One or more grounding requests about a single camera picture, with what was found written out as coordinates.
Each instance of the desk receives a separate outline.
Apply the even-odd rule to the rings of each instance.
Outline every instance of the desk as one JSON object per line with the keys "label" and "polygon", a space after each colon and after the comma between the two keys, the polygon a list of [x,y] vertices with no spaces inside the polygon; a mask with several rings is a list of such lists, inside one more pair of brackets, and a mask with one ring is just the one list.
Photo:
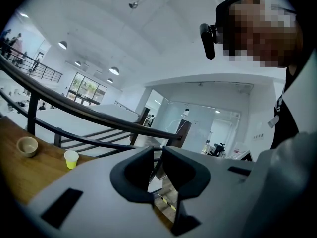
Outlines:
{"label": "desk", "polygon": [[204,154],[208,154],[210,151],[214,152],[215,150],[216,150],[216,148],[212,145],[209,145],[209,144],[205,144],[205,146],[203,148]]}
{"label": "desk", "polygon": [[[16,142],[24,136],[35,138],[39,144],[37,154],[32,158],[25,158],[16,148]],[[27,204],[38,192],[70,171],[64,152],[29,134],[9,118],[0,119],[0,168],[18,202]],[[92,159],[95,158],[79,154],[77,164]]]}

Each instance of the white ceiling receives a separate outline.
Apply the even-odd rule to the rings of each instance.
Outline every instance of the white ceiling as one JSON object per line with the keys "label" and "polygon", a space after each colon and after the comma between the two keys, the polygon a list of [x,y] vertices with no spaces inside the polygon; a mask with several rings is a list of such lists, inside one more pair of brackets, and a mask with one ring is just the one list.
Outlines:
{"label": "white ceiling", "polygon": [[[236,69],[224,66],[221,54],[207,60],[199,36],[199,25],[214,23],[215,8],[224,0],[146,0],[131,9],[134,1],[28,0],[23,8],[52,45],[67,41],[61,52],[68,62],[93,64],[101,80],[111,77],[118,88]],[[109,73],[111,66],[120,76]],[[238,73],[259,73],[244,69]]]}
{"label": "white ceiling", "polygon": [[34,26],[34,24],[32,23],[32,20],[30,18],[21,16],[20,13],[23,13],[23,12],[24,11],[17,10],[15,12],[15,17],[21,22],[21,24],[23,25],[23,27],[26,30],[40,36],[41,38],[44,38],[42,36],[41,32]]}

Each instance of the black metal railing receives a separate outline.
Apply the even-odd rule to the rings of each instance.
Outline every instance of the black metal railing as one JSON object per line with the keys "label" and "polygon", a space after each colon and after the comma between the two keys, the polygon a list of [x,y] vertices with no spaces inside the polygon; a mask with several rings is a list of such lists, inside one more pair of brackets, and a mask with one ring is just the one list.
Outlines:
{"label": "black metal railing", "polygon": [[135,113],[132,109],[127,108],[125,105],[119,103],[118,101],[115,101],[114,104],[117,105],[117,106],[119,106],[119,107],[121,107],[121,108],[124,108],[124,109],[127,110],[127,111],[130,111],[130,112]]}
{"label": "black metal railing", "polygon": [[[18,112],[20,112],[22,115],[27,117],[27,130],[29,133],[35,135],[35,124],[38,124],[39,126],[55,133],[59,136],[55,137],[56,141],[61,142],[61,137],[66,137],[71,140],[75,140],[81,143],[90,144],[92,146],[96,147],[106,147],[106,148],[112,148],[119,151],[125,151],[129,149],[135,148],[133,146],[135,142],[135,139],[138,134],[151,136],[151,137],[158,137],[158,138],[166,138],[168,139],[167,145],[170,146],[178,146],[181,147],[187,133],[190,128],[190,123],[188,121],[184,121],[182,124],[182,127],[178,130],[177,134],[168,133],[164,131],[160,131],[157,129],[152,129],[148,127],[144,127],[141,124],[143,124],[144,119],[146,117],[146,112],[143,112],[141,117],[139,118],[139,121],[137,123],[128,122],[119,118],[112,117],[107,114],[96,112],[90,108],[87,108],[83,105],[80,105],[60,94],[57,92],[46,88],[45,86],[38,83],[35,79],[29,77],[25,73],[23,73],[20,69],[18,69],[13,64],[9,63],[6,58],[3,56],[0,56],[0,68],[8,75],[10,76],[14,81],[16,81],[18,84],[20,84],[22,87],[24,87],[26,90],[31,92],[30,97],[30,103],[28,111],[22,109],[17,103],[13,102],[9,96],[7,96],[2,90],[0,90],[0,95]],[[67,113],[70,113],[74,116],[77,116],[79,118],[104,125],[113,129],[122,130],[125,132],[130,132],[131,134],[128,136],[131,136],[131,144],[130,145],[120,145],[120,144],[113,144],[112,142],[102,142],[99,140],[89,139],[84,136],[78,136],[72,133],[69,133],[67,131],[64,131],[61,128],[54,127],[36,117],[36,111],[37,111],[37,104],[38,100],[42,99],[48,103],[50,103],[52,106],[55,106]]]}
{"label": "black metal railing", "polygon": [[40,79],[46,79],[52,82],[59,82],[62,73],[47,67],[46,65],[40,63],[33,58],[30,58],[26,54],[20,52],[19,50],[9,46],[6,43],[2,44],[0,53],[14,66],[19,68],[25,74],[37,77]]}

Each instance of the ceiling light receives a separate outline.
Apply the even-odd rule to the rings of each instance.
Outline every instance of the ceiling light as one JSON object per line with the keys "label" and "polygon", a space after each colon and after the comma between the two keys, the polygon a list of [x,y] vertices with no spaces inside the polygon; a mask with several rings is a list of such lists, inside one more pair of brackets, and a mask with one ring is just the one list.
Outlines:
{"label": "ceiling light", "polygon": [[119,75],[119,69],[117,67],[111,67],[109,69],[114,75]]}
{"label": "ceiling light", "polygon": [[62,49],[67,49],[67,42],[65,42],[65,41],[61,41],[61,42],[59,42],[59,46],[62,48]]}
{"label": "ceiling light", "polygon": [[26,18],[29,17],[28,15],[26,15],[26,14],[24,14],[24,13],[20,13],[20,15],[21,15],[22,17],[26,17]]}

